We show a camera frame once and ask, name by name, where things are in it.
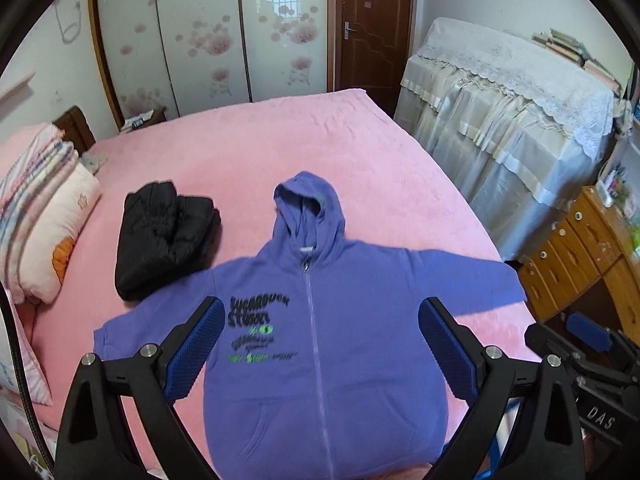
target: stack of books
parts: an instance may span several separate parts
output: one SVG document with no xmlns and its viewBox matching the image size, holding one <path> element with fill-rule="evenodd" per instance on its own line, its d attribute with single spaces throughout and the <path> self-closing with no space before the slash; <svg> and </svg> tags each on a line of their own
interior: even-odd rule
<svg viewBox="0 0 640 480">
<path fill-rule="evenodd" d="M 590 59 L 584 64 L 584 69 L 591 75 L 600 79 L 605 85 L 607 85 L 613 93 L 620 97 L 622 95 L 622 85 L 616 81 L 616 78 L 606 68 L 598 62 L 597 59 Z"/>
<path fill-rule="evenodd" d="M 554 54 L 558 54 L 558 56 L 562 56 L 581 67 L 588 59 L 591 59 L 584 44 L 557 30 L 551 29 L 549 34 L 546 32 L 534 34 L 531 39 Z"/>
<path fill-rule="evenodd" d="M 539 46 L 584 68 L 611 88 L 617 97 L 622 95 L 622 86 L 616 78 L 597 59 L 593 59 L 584 44 L 574 37 L 552 28 L 550 33 L 534 34 L 531 39 Z"/>
</svg>

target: hoodie sleeve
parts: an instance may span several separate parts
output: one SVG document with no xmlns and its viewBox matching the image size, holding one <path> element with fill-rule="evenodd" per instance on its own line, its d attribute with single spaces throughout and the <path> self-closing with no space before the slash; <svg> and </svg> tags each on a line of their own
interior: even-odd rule
<svg viewBox="0 0 640 480">
<path fill-rule="evenodd" d="M 157 290 L 137 307 L 94 331 L 94 353 L 107 361 L 131 357 L 147 343 L 159 344 L 184 323 L 206 296 L 215 295 L 213 270 L 196 272 Z"/>
<path fill-rule="evenodd" d="M 437 297 L 452 316 L 476 314 L 525 299 L 518 275 L 501 262 L 443 251 L 406 251 L 407 281 L 420 305 Z"/>
</svg>

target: pink bedsheet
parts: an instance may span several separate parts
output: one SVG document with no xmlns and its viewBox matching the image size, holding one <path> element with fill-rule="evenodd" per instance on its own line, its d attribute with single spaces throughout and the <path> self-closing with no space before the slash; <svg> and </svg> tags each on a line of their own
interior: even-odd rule
<svg viewBox="0 0 640 480">
<path fill-rule="evenodd" d="M 361 90 L 211 110 L 98 142 L 92 153 L 108 157 L 97 175 L 102 199 L 78 240 L 60 296 L 39 309 L 33 328 L 32 345 L 54 399 L 37 412 L 54 428 L 78 361 L 92 350 L 93 330 L 130 308 L 113 285 L 118 233 L 125 196 L 147 182 L 173 180 L 182 194 L 213 197 L 223 226 L 214 264 L 257 253 L 271 237 L 275 186 L 302 170 L 335 187 L 349 238 L 498 260 L 453 184 Z M 534 358 L 524 346 L 524 330 L 533 320 L 523 303 L 458 320 L 484 345 Z M 201 374 L 176 409 L 209 459 L 202 384 Z M 449 397 L 451 435 L 466 404 Z M 155 467 L 131 406 L 132 432 L 145 464 Z"/>
</svg>

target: sliding wardrobe door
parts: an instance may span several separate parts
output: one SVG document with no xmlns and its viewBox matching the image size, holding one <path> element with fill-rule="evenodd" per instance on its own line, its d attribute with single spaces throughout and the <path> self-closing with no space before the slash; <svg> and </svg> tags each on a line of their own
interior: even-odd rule
<svg viewBox="0 0 640 480">
<path fill-rule="evenodd" d="M 158 0 L 181 115 L 249 101 L 238 0 Z"/>
<path fill-rule="evenodd" d="M 123 115 L 166 107 L 178 116 L 164 62 L 155 0 L 98 0 L 100 30 Z"/>
<path fill-rule="evenodd" d="M 326 92 L 327 0 L 242 0 L 254 101 Z"/>
</svg>

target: blue gripper pad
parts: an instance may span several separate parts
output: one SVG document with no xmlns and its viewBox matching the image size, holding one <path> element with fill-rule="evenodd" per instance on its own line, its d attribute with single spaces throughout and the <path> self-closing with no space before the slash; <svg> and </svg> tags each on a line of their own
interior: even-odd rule
<svg viewBox="0 0 640 480">
<path fill-rule="evenodd" d="M 418 324 L 451 391 L 456 398 L 466 400 L 471 405 L 479 395 L 478 365 L 482 367 L 482 363 L 478 359 L 481 359 L 479 352 L 482 346 L 476 340 L 478 344 L 473 351 L 478 351 L 478 355 L 475 360 L 472 359 L 463 347 L 471 332 L 458 325 L 437 298 L 428 298 L 422 302 L 418 311 Z M 461 336 L 467 341 L 461 342 Z"/>
<path fill-rule="evenodd" d="M 582 314 L 571 314 L 566 320 L 566 329 L 596 352 L 611 350 L 613 341 L 609 332 Z"/>
<path fill-rule="evenodd" d="M 195 322 L 193 328 L 166 367 L 164 397 L 168 402 L 183 399 L 191 391 L 225 327 L 225 306 L 215 298 L 200 319 L 190 319 L 186 325 L 191 321 Z"/>
</svg>

